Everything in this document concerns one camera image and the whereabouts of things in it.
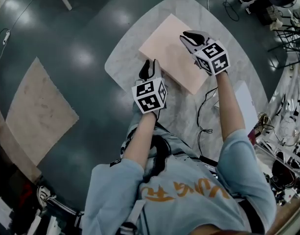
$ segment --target gray floor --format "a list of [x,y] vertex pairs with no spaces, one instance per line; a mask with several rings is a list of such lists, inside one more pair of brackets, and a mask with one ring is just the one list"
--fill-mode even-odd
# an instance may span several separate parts
[[[7,0],[0,10],[0,30],[11,28],[31,0]],[[131,118],[125,92],[106,74],[104,63],[125,32],[162,0],[34,0],[11,30],[0,63],[0,109],[6,117],[14,93],[36,56],[79,115],[79,121],[39,164],[45,180],[59,199],[82,210],[96,164],[119,157]],[[197,0],[207,6],[207,0]],[[232,21],[223,0],[210,0],[211,12],[233,34],[252,61],[270,99],[281,70],[269,66],[266,48],[273,34],[244,6],[234,3],[240,21]]]

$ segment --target sleeve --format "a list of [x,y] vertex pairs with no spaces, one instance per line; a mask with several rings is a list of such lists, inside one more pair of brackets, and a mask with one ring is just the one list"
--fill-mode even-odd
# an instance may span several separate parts
[[129,159],[112,167],[99,164],[92,170],[82,223],[84,235],[116,234],[135,204],[143,174],[143,168]]
[[277,205],[245,130],[237,130],[227,137],[217,172],[220,182],[230,193],[239,193],[251,203],[265,230],[269,230],[276,216]]

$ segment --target sheet of paper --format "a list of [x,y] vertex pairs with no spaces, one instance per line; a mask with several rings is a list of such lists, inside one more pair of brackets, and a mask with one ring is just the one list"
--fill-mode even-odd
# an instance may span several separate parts
[[191,54],[179,39],[186,30],[191,29],[170,14],[139,51],[151,60],[158,59],[162,69],[170,77],[191,94],[196,94],[208,75],[194,64]]

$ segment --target white box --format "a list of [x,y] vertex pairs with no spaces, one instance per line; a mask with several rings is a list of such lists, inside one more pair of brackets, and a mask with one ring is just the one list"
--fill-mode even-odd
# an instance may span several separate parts
[[[233,86],[234,94],[236,95],[244,123],[246,126],[246,132],[249,134],[254,126],[258,122],[257,112],[253,104],[251,94],[245,81],[239,80]],[[215,107],[219,108],[219,102],[215,104]]]
[[164,107],[167,90],[161,77],[146,81],[131,89],[134,100],[142,113],[152,112]]

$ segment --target white marble table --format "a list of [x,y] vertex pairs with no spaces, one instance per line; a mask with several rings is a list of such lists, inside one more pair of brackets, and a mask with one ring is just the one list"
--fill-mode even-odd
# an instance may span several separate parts
[[[105,63],[105,71],[127,93],[128,100],[133,102],[131,87],[138,77],[145,58],[138,49],[153,31],[170,15],[174,14],[191,29],[208,32],[214,39],[219,39],[231,60],[228,70],[232,84],[238,80],[246,81],[256,111],[259,113],[267,106],[267,97],[258,75],[247,55],[229,33],[229,31],[202,5],[195,0],[164,0],[144,14],[123,36]],[[197,110],[205,98],[206,92],[215,88],[215,77],[209,77],[196,95],[189,94],[178,84],[164,75],[168,95],[167,109],[161,111],[159,123],[173,134],[179,136],[192,149],[200,154],[196,125]],[[217,93],[208,100],[201,109],[200,125],[204,129],[213,129],[212,134],[201,135],[202,152],[213,160],[218,160],[223,144],[219,124],[219,113],[214,104]]]

